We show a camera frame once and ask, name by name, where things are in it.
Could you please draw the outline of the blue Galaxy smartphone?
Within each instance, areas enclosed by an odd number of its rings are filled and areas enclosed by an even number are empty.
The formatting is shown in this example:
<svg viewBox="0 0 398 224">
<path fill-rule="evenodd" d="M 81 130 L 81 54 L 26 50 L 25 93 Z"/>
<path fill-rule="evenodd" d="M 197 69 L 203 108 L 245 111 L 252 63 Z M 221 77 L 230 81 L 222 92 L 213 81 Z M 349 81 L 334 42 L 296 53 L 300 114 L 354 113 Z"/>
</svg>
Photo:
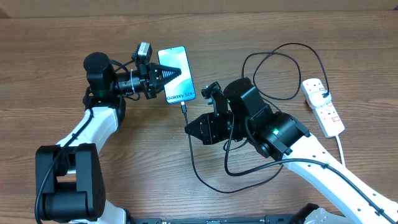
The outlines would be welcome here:
<svg viewBox="0 0 398 224">
<path fill-rule="evenodd" d="M 192 74 L 184 46 L 159 50 L 159 63 L 168 67 L 179 68 L 181 74 L 164 86 L 165 99 L 168 104 L 189 101 L 196 98 Z"/>
</svg>

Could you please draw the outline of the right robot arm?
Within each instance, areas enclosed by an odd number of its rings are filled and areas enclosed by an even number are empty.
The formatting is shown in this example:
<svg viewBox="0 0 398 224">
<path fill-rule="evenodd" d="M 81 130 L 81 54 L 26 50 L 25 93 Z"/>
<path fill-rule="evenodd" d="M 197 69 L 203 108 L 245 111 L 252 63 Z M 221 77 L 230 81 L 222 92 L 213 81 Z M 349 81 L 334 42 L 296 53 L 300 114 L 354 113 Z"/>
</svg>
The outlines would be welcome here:
<svg viewBox="0 0 398 224">
<path fill-rule="evenodd" d="M 187 124 L 185 132 L 204 145 L 246 138 L 273 162 L 249 169 L 252 173 L 277 164 L 295 172 L 354 223 L 397 223 L 397 203 L 379 194 L 340 164 L 301 122 L 273 112 L 248 77 L 222 89 L 218 82 L 201 91 L 214 111 Z"/>
</svg>

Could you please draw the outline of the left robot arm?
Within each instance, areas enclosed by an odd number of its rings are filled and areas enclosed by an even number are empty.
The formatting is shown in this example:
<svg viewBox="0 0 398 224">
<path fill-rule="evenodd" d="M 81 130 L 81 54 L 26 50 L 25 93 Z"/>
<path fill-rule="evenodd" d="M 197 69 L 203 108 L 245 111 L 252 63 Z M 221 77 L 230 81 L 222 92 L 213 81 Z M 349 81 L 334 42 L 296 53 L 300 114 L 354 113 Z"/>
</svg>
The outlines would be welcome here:
<svg viewBox="0 0 398 224">
<path fill-rule="evenodd" d="M 133 223 L 126 209 L 107 200 L 98 154 L 124 120 L 126 98 L 155 98 L 182 72 L 150 62 L 149 53 L 133 56 L 132 62 L 135 70 L 102 52 L 85 58 L 90 85 L 83 97 L 83 119 L 67 137 L 35 153 L 37 223 Z"/>
</svg>

